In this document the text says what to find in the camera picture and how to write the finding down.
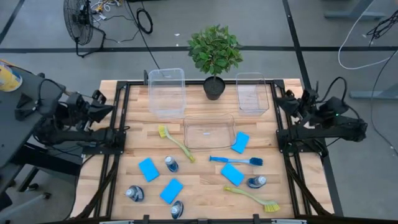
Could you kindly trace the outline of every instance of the green leaves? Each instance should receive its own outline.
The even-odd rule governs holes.
[[[192,34],[188,41],[189,53],[195,62],[195,67],[201,72],[212,75],[229,72],[231,66],[238,67],[242,62],[242,55],[238,47],[241,47],[235,35],[228,33],[228,26],[220,25],[207,27],[204,32]]]

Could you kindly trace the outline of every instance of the transparent plastic bin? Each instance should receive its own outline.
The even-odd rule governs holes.
[[[187,116],[184,121],[184,145],[189,149],[230,147],[235,141],[235,121],[230,114]]]
[[[160,119],[183,118],[185,79],[181,68],[153,70],[148,74],[149,111]]]
[[[266,81],[261,73],[236,75],[239,115],[260,116],[269,109]]]

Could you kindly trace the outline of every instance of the butcher block tabletop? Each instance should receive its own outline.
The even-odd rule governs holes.
[[[113,104],[117,82],[117,80],[103,80],[101,82],[99,90],[107,97],[106,104]],[[299,79],[285,79],[284,83],[286,90],[292,90],[295,96],[301,96],[302,86]],[[111,218],[142,220],[143,215],[149,215],[150,219],[171,219],[171,205],[166,204],[159,195],[173,178],[183,184],[183,189],[175,199],[175,201],[180,200],[184,204],[181,219],[252,218],[253,214],[259,214],[260,218],[293,218],[284,158],[279,152],[275,136],[278,127],[271,89],[269,86],[266,88],[269,109],[261,116],[240,116],[236,85],[226,85],[224,93],[216,101],[206,98],[202,85],[187,85],[185,87],[187,102],[185,116],[230,114],[234,118],[235,131],[242,131],[250,136],[243,154],[238,154],[229,147],[224,149],[194,149],[192,154],[196,161],[191,163],[176,144],[168,139],[161,139],[158,132],[158,125],[166,125],[170,134],[183,143],[183,119],[158,119],[148,109],[148,86],[132,85],[126,114],[126,126],[130,126],[130,129],[127,130],[126,145],[119,163]],[[122,92],[116,124],[119,123],[123,96],[124,93]],[[109,114],[100,124],[93,125],[93,129],[109,126],[110,117]],[[282,117],[284,127],[287,127],[284,114],[282,114]],[[164,162],[166,156],[175,158],[179,165],[178,172],[169,171]],[[263,166],[234,164],[235,168],[244,174],[244,180],[239,188],[263,200],[275,200],[279,204],[280,210],[266,213],[263,206],[253,199],[245,195],[224,191],[225,185],[230,187],[234,187],[234,185],[220,174],[220,170],[225,164],[210,162],[209,156],[232,159],[261,158],[264,162]],[[160,174],[158,178],[151,182],[145,180],[138,166],[140,161],[148,157],[152,159]],[[331,197],[319,155],[307,152],[301,153],[300,158],[308,189],[326,210],[333,213]],[[72,217],[78,215],[84,209],[97,191],[102,162],[103,156],[96,155],[82,167]],[[246,185],[247,179],[257,175],[266,177],[266,185],[260,189],[249,188]],[[131,185],[138,185],[144,190],[144,201],[133,202],[125,196],[126,190]],[[300,213],[304,213],[300,189],[297,186],[295,189]],[[105,214],[107,194],[108,192],[105,192],[103,197],[102,215]]]

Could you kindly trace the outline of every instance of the blue sponge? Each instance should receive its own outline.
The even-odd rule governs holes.
[[[148,182],[159,176],[159,172],[150,158],[144,159],[138,166]]]
[[[244,134],[243,132],[238,132],[238,134],[236,135],[235,144],[231,146],[231,149],[242,154],[244,148],[248,144],[249,138],[250,136],[248,136],[247,134]]]
[[[172,179],[168,186],[163,189],[160,193],[160,197],[167,203],[170,204],[176,198],[178,193],[182,190],[182,184],[177,179]]]
[[[227,163],[224,166],[224,168],[221,170],[221,174],[223,174],[235,186],[239,186],[244,177],[244,175],[239,170],[237,170],[234,166],[232,166],[229,163]]]

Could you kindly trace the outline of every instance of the electric fan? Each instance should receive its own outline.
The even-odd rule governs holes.
[[[76,54],[80,57],[100,51],[104,47],[105,31],[93,25],[93,15],[89,0],[64,0],[63,17],[70,37],[76,43]],[[86,45],[93,37],[93,29],[102,33],[101,46],[85,54],[79,54],[78,45]]]

